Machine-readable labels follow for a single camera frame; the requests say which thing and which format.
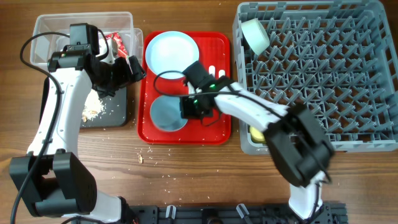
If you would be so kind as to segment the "light blue bowl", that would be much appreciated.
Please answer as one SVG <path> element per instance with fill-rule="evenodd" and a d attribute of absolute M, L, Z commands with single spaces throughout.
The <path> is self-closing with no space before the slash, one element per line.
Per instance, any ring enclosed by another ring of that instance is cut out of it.
<path fill-rule="evenodd" d="M 175 132 L 187 124 L 187 119 L 182 118 L 180 99 L 172 96 L 160 96 L 154 100 L 150 107 L 150 118 L 154 126 L 165 132 Z"/>

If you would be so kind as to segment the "white plastic fork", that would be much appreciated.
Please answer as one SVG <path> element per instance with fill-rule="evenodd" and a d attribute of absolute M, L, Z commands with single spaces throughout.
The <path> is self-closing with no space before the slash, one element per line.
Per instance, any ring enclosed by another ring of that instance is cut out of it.
<path fill-rule="evenodd" d="M 208 68 L 208 71 L 209 71 L 210 75 L 215 75 L 215 72 L 216 72 L 215 66 L 210 65 L 209 68 Z"/>

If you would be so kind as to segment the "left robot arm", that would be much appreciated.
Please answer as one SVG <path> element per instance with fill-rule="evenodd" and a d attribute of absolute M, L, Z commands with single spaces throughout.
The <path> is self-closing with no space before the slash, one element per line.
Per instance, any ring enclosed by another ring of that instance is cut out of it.
<path fill-rule="evenodd" d="M 37 134 L 26 155 L 14 157 L 9 175 L 34 217 L 65 217 L 68 221 L 137 223 L 138 216 L 122 197 L 98 190 L 95 178 L 78 158 L 78 135 L 85 101 L 91 90 L 99 96 L 145 78 L 137 58 L 106 62 L 96 26 L 72 24 L 69 44 L 54 52 L 44 74 L 48 93 Z"/>

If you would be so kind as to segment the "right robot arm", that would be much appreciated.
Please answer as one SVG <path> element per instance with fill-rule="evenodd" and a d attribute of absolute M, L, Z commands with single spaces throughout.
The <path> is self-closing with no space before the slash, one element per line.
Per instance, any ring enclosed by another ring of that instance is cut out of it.
<path fill-rule="evenodd" d="M 312 112 L 302 104 L 289 107 L 248 92 L 226 76 L 215 78 L 196 61 L 182 72 L 200 92 L 181 96 L 182 117 L 202 119 L 211 110 L 231 115 L 260 131 L 281 176 L 290 184 L 289 207 L 309 223 L 321 208 L 322 185 L 335 154 Z"/>

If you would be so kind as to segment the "light blue plate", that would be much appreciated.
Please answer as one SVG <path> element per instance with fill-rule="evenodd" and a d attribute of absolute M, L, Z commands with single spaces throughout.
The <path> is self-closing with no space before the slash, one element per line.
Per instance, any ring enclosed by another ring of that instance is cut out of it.
<path fill-rule="evenodd" d="M 187 34 L 167 31 L 156 35 L 147 45 L 145 60 L 152 73 L 161 78 L 176 80 L 193 62 L 199 61 L 200 53 L 196 42 Z"/>

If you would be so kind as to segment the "pale green bowl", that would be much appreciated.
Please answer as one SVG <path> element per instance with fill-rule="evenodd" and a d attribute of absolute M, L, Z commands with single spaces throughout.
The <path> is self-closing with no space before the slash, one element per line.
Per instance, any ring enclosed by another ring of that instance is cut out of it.
<path fill-rule="evenodd" d="M 246 42 L 256 55 L 262 54 L 269 46 L 269 36 L 257 18 L 243 22 L 241 29 Z"/>

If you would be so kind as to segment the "white plastic spoon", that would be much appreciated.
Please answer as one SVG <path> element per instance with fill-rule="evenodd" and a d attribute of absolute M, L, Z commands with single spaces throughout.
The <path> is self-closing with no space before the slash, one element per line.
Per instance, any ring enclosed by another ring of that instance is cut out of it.
<path fill-rule="evenodd" d="M 219 78 L 221 78 L 221 77 L 223 77 L 223 76 L 225 76 L 226 75 L 226 72 L 224 71 L 224 70 L 220 70 L 219 72 L 218 72 L 218 77 Z"/>

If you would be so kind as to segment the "food scraps and rice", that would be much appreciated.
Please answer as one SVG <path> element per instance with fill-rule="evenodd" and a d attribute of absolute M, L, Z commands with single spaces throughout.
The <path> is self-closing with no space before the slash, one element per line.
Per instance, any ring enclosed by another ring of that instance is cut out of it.
<path fill-rule="evenodd" d="M 82 121 L 93 121 L 99 115 L 105 112 L 106 106 L 102 99 L 99 98 L 96 91 L 91 90 L 85 101 L 82 113 Z"/>

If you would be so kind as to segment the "white napkin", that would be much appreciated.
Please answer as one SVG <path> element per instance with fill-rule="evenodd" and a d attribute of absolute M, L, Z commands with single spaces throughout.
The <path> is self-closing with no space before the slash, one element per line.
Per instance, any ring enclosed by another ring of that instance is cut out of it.
<path fill-rule="evenodd" d="M 106 62 L 108 64 L 113 64 L 115 60 L 115 53 L 116 51 L 113 49 L 115 46 L 115 43 L 111 39 L 106 39 L 104 40 L 103 36 L 101 33 L 98 34 L 99 37 L 99 56 L 104 55 L 107 50 L 107 46 L 109 47 L 109 52 L 107 54 L 107 57 L 105 59 L 102 59 L 102 62 Z M 56 42 L 56 48 L 55 51 L 61 51 L 63 50 L 64 46 L 69 44 L 69 39 L 66 37 L 60 37 Z"/>

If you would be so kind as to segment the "yellow plastic cup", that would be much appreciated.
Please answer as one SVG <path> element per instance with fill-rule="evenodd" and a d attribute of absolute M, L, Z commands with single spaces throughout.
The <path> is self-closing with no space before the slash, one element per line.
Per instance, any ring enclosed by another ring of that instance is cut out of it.
<path fill-rule="evenodd" d="M 251 135 L 252 142 L 258 144 L 264 144 L 266 142 L 264 135 L 255 127 L 250 126 L 249 133 Z"/>

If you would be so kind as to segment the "red snack wrapper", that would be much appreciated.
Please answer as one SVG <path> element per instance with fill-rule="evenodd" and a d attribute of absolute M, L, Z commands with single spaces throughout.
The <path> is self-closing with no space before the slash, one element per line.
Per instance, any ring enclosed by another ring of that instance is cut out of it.
<path fill-rule="evenodd" d="M 119 32 L 113 32 L 110 34 L 105 35 L 106 40 L 111 41 L 111 48 L 112 48 L 112 54 L 114 58 L 128 58 L 128 52 L 126 50 L 125 45 L 123 44 L 121 35 Z"/>

